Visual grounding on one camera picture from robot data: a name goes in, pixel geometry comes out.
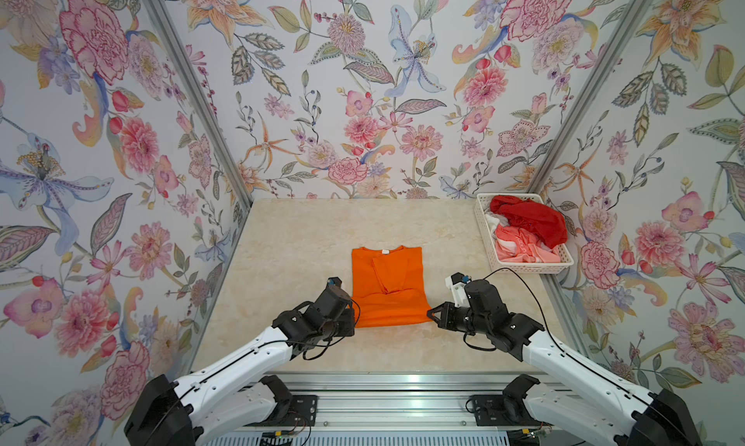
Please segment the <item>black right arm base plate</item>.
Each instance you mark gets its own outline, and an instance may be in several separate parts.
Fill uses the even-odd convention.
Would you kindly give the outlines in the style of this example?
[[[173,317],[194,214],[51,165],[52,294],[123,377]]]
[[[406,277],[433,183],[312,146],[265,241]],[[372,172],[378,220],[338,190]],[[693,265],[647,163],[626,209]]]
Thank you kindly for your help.
[[[479,427],[551,427],[551,424],[535,420],[522,401],[503,395],[473,395],[467,400],[465,409],[475,417]]]

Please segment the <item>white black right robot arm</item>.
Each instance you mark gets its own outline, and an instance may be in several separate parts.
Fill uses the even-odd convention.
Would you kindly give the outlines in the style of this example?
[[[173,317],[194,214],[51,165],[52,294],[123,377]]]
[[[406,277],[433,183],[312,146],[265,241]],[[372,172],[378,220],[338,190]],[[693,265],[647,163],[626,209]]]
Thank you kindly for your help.
[[[583,357],[533,318],[503,310],[476,311],[451,302],[427,313],[440,329],[484,335],[491,351],[537,368],[572,392],[562,395],[535,376],[518,375],[501,393],[498,415],[518,426],[549,424],[592,445],[700,445],[681,397],[636,385]]]

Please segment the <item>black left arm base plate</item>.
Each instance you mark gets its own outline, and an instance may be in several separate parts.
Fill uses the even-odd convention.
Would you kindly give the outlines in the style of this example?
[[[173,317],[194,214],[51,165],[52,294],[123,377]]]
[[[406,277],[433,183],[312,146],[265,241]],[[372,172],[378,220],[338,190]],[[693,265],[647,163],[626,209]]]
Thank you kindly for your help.
[[[254,427],[291,429],[315,425],[319,397],[315,395],[293,396],[290,401],[279,403],[270,416]]]

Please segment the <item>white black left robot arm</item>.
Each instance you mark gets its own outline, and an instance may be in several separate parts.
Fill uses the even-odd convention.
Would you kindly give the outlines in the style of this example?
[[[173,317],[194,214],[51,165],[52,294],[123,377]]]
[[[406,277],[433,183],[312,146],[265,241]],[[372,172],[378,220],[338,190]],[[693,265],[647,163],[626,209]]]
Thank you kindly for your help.
[[[352,335],[355,302],[331,294],[285,310],[261,334],[223,359],[178,379],[149,380],[124,426],[131,445],[205,445],[244,425],[279,420],[292,395],[273,374],[339,331]]]

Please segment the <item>orange t-shirt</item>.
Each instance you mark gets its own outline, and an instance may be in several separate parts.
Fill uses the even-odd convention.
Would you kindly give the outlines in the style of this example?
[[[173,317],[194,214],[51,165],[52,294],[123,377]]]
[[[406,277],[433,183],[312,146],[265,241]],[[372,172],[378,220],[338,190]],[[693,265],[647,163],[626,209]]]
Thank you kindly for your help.
[[[351,252],[352,298],[358,328],[418,325],[429,321],[420,247],[357,248]]]

